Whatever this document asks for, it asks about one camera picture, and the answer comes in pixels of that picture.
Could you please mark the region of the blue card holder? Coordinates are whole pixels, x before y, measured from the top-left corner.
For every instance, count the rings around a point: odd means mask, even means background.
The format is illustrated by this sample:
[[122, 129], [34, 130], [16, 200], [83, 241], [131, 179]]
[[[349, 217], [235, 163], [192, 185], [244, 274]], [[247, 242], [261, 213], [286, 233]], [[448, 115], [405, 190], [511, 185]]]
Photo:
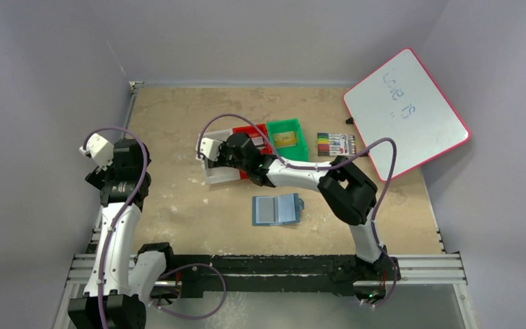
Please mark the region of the blue card holder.
[[299, 223], [305, 208], [298, 193], [252, 198], [253, 226], [284, 226]]

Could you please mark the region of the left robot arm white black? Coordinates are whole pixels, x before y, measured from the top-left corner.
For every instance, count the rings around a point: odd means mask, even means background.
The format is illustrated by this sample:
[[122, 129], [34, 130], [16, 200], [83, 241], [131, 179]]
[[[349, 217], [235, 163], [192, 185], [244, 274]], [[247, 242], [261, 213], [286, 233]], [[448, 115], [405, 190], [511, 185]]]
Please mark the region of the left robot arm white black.
[[150, 243], [131, 257], [151, 185], [149, 151], [134, 139], [111, 143], [93, 134], [80, 152], [97, 165], [86, 181], [100, 192], [101, 235], [83, 295], [70, 300], [68, 316], [76, 328], [144, 328], [155, 280], [172, 255], [168, 243]]

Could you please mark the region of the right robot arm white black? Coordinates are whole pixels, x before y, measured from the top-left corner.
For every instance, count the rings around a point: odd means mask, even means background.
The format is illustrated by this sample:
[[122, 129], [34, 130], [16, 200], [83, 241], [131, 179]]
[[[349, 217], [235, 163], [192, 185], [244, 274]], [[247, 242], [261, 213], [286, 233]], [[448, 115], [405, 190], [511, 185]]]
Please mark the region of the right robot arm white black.
[[375, 225], [384, 198], [375, 183], [346, 156], [331, 162], [287, 161], [263, 154], [245, 133], [226, 141], [200, 144], [202, 154], [215, 167], [239, 169], [258, 186], [296, 187], [322, 195], [333, 214], [348, 224], [355, 245], [355, 263], [361, 274], [399, 278], [399, 266], [386, 251]]

